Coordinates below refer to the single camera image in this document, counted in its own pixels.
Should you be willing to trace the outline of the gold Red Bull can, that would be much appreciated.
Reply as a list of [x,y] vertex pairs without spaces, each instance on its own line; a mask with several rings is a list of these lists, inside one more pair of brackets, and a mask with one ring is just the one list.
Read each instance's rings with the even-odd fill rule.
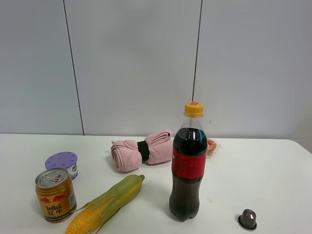
[[48,169],[36,177],[35,184],[35,191],[46,221],[63,222],[74,213],[77,201],[71,176],[66,169]]

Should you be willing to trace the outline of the cola bottle with yellow cap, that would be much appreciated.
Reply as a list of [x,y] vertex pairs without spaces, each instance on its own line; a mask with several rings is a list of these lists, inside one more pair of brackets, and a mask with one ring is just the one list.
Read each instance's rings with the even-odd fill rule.
[[208,140],[201,126],[203,104],[185,104],[186,120],[173,140],[173,186],[169,208],[180,222],[194,218],[199,210],[199,188],[205,172]]

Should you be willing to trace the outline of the rolled pink towel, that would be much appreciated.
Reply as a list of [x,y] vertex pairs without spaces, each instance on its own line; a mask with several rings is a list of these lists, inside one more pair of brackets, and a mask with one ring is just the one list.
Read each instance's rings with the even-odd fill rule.
[[111,146],[114,163],[122,172],[137,170],[143,163],[155,165],[170,161],[172,154],[173,140],[170,130],[150,134],[143,141],[113,141]]

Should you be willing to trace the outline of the wrapped bun with red topping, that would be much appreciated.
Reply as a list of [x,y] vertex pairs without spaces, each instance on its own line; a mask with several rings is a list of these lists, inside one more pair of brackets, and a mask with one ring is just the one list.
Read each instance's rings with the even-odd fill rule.
[[223,148],[223,146],[215,140],[207,139],[207,142],[208,142],[207,158],[211,158],[213,155],[216,154],[218,149]]

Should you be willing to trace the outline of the purple lidded air freshener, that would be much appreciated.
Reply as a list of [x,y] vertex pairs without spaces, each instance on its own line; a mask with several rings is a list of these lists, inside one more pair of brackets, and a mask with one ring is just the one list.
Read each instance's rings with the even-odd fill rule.
[[71,179],[74,180],[78,176],[77,167],[78,157],[73,152],[60,152],[48,157],[45,161],[45,168],[64,168],[67,170]]

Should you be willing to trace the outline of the yellow toy corn cob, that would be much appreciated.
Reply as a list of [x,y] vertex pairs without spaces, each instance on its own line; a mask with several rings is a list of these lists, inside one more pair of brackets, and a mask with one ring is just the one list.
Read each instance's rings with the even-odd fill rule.
[[67,234],[96,234],[121,208],[133,201],[141,191],[144,175],[129,175],[108,191],[79,208],[66,228]]

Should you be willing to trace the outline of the dark coffee capsule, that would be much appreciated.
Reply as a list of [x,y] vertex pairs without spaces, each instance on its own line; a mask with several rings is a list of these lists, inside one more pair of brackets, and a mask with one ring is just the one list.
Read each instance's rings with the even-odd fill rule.
[[257,228],[256,214],[253,210],[245,209],[237,219],[241,228],[254,231]]

